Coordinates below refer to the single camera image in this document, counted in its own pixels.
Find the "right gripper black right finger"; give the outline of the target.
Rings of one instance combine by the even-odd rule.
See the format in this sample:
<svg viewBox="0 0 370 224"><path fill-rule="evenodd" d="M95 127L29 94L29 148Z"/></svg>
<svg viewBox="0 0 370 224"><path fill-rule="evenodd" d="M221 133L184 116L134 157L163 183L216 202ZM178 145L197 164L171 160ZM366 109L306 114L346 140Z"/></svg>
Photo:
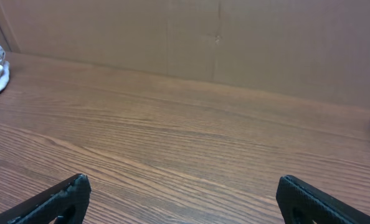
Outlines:
<svg viewBox="0 0 370 224"><path fill-rule="evenodd" d="M276 193L286 224L370 224L370 216L293 175L280 178Z"/></svg>

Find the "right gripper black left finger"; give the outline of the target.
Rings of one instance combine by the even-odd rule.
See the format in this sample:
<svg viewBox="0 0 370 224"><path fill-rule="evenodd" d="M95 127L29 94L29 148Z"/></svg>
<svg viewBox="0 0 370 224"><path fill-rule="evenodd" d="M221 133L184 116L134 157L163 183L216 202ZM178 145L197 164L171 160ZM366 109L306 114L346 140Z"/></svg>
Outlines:
<svg viewBox="0 0 370 224"><path fill-rule="evenodd" d="M91 191L88 177L75 174L0 213L0 224L82 224Z"/></svg>

